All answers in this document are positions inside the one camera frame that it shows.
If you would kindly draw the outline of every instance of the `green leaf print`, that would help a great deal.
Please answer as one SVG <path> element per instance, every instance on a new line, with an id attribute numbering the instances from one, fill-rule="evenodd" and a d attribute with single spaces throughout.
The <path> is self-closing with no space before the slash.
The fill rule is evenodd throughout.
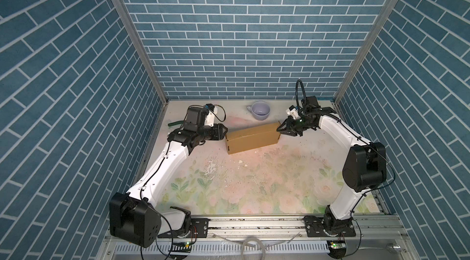
<path id="1" fill-rule="evenodd" d="M 199 203 L 205 203 L 205 194 L 204 194 L 204 192 L 199 192 L 199 195 L 197 195 L 197 201 Z"/>
<path id="2" fill-rule="evenodd" d="M 162 198 L 162 203 L 168 202 L 169 199 L 170 199 L 170 195 L 168 195 L 168 193 L 165 193 Z"/>
<path id="3" fill-rule="evenodd" d="M 197 179 L 197 182 L 201 185 L 201 187 L 206 188 L 206 185 L 205 185 L 205 183 L 204 183 L 204 181 L 203 181 L 202 178 L 198 178 L 198 179 Z"/>
<path id="4" fill-rule="evenodd" d="M 238 204 L 236 204 L 236 203 L 235 204 L 231 204 L 231 203 L 228 204 L 228 207 L 227 207 L 228 212 L 233 213 L 233 211 L 235 211 L 237 209 L 238 209 Z"/>
<path id="5" fill-rule="evenodd" d="M 273 195 L 274 193 L 276 193 L 276 188 L 277 188 L 277 184 L 274 183 L 271 185 L 271 195 Z"/>
<path id="6" fill-rule="evenodd" d="M 189 200 L 191 193 L 189 192 L 181 192 L 176 194 L 176 198 L 179 199 L 180 202 L 186 203 Z"/>
<path id="7" fill-rule="evenodd" d="M 181 187 L 181 189 L 179 189 L 180 191 L 184 190 L 185 188 L 187 188 L 189 186 L 189 181 L 185 182 L 184 185 Z"/>
<path id="8" fill-rule="evenodd" d="M 308 196 L 305 196 L 302 200 L 302 205 L 305 207 L 305 209 L 309 209 L 310 208 L 310 200 L 308 198 Z"/>
<path id="9" fill-rule="evenodd" d="M 259 190 L 261 191 L 261 193 L 262 193 L 263 195 L 267 195 L 264 186 L 259 186 Z"/>

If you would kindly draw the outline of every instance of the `cardboard box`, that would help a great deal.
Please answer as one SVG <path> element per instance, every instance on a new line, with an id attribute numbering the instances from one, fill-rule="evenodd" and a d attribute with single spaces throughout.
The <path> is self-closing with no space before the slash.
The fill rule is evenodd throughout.
<path id="1" fill-rule="evenodd" d="M 228 154 L 277 144 L 281 134 L 276 129 L 280 122 L 229 132 L 225 136 Z"/>

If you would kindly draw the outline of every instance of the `blue brick wall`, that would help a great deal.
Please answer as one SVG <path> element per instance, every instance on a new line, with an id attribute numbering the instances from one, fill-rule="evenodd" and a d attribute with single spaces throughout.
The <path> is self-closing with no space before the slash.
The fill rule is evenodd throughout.
<path id="1" fill-rule="evenodd" d="M 331 99 L 384 0 L 124 0 L 170 99 Z"/>
<path id="2" fill-rule="evenodd" d="M 387 145 L 385 198 L 422 259 L 468 259 L 470 0 L 399 0 L 339 106 Z"/>
<path id="3" fill-rule="evenodd" d="M 89 259 L 161 101 L 110 0 L 0 0 L 0 259 Z"/>

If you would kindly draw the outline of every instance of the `black motor joint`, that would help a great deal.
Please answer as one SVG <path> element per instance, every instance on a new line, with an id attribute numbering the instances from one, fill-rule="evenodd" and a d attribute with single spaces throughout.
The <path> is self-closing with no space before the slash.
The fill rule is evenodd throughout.
<path id="1" fill-rule="evenodd" d="M 182 126 L 168 135 L 168 142 L 180 142 L 188 147 L 188 152 L 205 141 L 219 141 L 225 137 L 228 128 L 221 123 L 214 123 L 214 126 L 204 125 L 206 116 L 214 111 L 213 104 L 204 106 L 190 106 L 187 111 L 187 117 Z"/>
<path id="2" fill-rule="evenodd" d="M 289 110 L 297 109 L 299 118 L 294 119 L 288 116 L 277 128 L 283 135 L 302 136 L 303 132 L 309 128 L 316 130 L 319 128 L 320 117 L 329 113 L 336 113 L 331 107 L 320 107 L 315 96 L 305 97 L 301 100 L 302 108 L 292 105 Z"/>

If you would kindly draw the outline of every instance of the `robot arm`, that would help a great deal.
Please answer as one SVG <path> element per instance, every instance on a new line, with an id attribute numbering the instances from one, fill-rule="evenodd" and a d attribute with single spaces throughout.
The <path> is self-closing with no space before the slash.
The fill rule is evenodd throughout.
<path id="1" fill-rule="evenodd" d="M 364 194 L 386 180 L 385 147 L 361 137 L 332 108 L 321 108 L 315 97 L 304 96 L 302 106 L 286 111 L 288 117 L 277 129 L 281 134 L 302 136 L 304 130 L 321 128 L 348 151 L 343 167 L 345 184 L 323 216 L 323 231 L 335 235 L 352 226 L 352 211 Z"/>
<path id="2" fill-rule="evenodd" d="M 162 153 L 142 178 L 126 194 L 115 193 L 109 202 L 110 233 L 131 243 L 147 248 L 157 235 L 168 232 L 168 223 L 177 233 L 186 233 L 191 212 L 172 207 L 167 213 L 154 208 L 165 186 L 179 165 L 192 150 L 207 140 L 222 140 L 228 129 L 214 124 L 217 108 L 212 104 L 190 106 L 182 126 L 168 135 Z"/>

